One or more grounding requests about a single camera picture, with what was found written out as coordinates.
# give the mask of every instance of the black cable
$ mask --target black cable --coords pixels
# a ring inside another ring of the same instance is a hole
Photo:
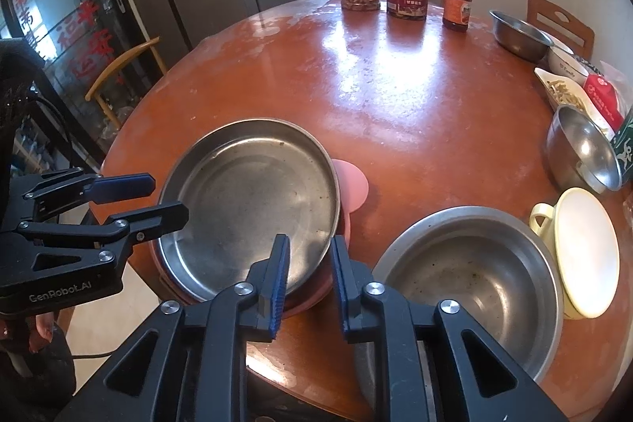
[[[59,110],[57,109],[55,104],[53,104],[51,101],[49,101],[48,99],[46,99],[44,97],[40,97],[39,95],[35,95],[35,96],[31,97],[30,99],[33,102],[39,102],[40,104],[43,104],[44,106],[46,106],[51,111],[53,116],[57,119],[57,122],[61,126],[61,129],[63,129],[63,131],[64,131],[64,135],[66,137],[66,141],[68,142],[68,145],[70,146],[70,153],[68,154],[68,166],[71,167],[71,168],[74,167],[74,164],[72,163],[72,161],[73,161],[73,158],[72,158],[73,141],[70,138],[70,131],[68,131],[68,125],[66,124],[66,121],[64,120],[64,117],[61,115],[61,112],[59,112]]]
[[[73,356],[73,359],[108,358],[109,356],[112,356],[113,354],[114,354],[113,350],[111,350],[110,352],[102,352],[101,354],[77,354],[76,356]]]

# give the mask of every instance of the red package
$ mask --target red package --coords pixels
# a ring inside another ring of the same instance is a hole
[[[620,129],[624,117],[618,111],[618,95],[613,85],[602,76],[590,74],[582,88],[613,131]]]

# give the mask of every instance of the table surface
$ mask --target table surface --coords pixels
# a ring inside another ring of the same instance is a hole
[[[366,174],[368,199],[351,215],[352,259],[373,266],[407,227],[453,206],[499,208],[526,221],[533,205],[559,195],[542,161],[552,109],[533,69],[496,44],[487,21],[452,32],[433,6],[425,23],[387,16],[384,6],[341,12],[338,0],[280,6],[206,38],[154,86],[102,167],[107,176],[150,172],[154,195],[92,208],[103,221],[154,204],[173,164],[202,136],[276,117]],[[596,320],[564,322],[542,384],[569,417],[606,401],[624,360],[633,264],[624,197],[601,198],[620,242],[615,300]],[[149,244],[137,245],[130,262],[160,297],[171,297]],[[331,294],[284,320],[273,343],[249,343],[247,364],[311,404],[371,419]]]

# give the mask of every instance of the cup handle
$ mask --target cup handle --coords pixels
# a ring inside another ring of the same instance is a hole
[[[542,235],[543,226],[545,225],[545,220],[543,220],[542,224],[539,224],[536,221],[536,217],[542,217],[545,220],[553,220],[554,218],[554,207],[549,204],[545,204],[541,202],[532,208],[532,213],[530,213],[530,229],[534,231],[537,235]]]

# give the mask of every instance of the wooden chair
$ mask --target wooden chair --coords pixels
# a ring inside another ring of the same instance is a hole
[[[577,36],[577,38],[582,41],[582,44],[579,44],[567,34],[558,31],[556,27],[539,20],[538,15]],[[594,39],[596,37],[593,29],[589,26],[585,26],[580,20],[560,6],[548,0],[527,0],[527,22],[542,31],[547,31],[564,44],[569,45],[578,56],[585,58],[585,60],[591,59]]]
[[[129,65],[132,60],[136,59],[141,53],[145,52],[147,49],[152,51],[154,55],[154,59],[156,59],[156,63],[158,64],[158,68],[161,70],[163,75],[167,73],[167,66],[165,66],[165,62],[158,54],[155,45],[160,42],[160,36],[156,38],[152,38],[149,42],[145,42],[144,44],[137,45],[136,47],[132,47],[131,49],[125,51],[121,56],[116,58],[110,65],[108,65],[102,73],[99,74],[99,77],[96,79],[94,84],[88,90],[88,93],[85,95],[86,101],[90,102],[92,98],[99,103],[99,106],[105,113],[106,117],[109,118],[116,129],[121,129],[121,122],[116,118],[115,113],[110,109],[110,106],[103,100],[99,92],[97,91],[106,79],[110,76],[115,75],[117,72],[120,72],[125,66]]]

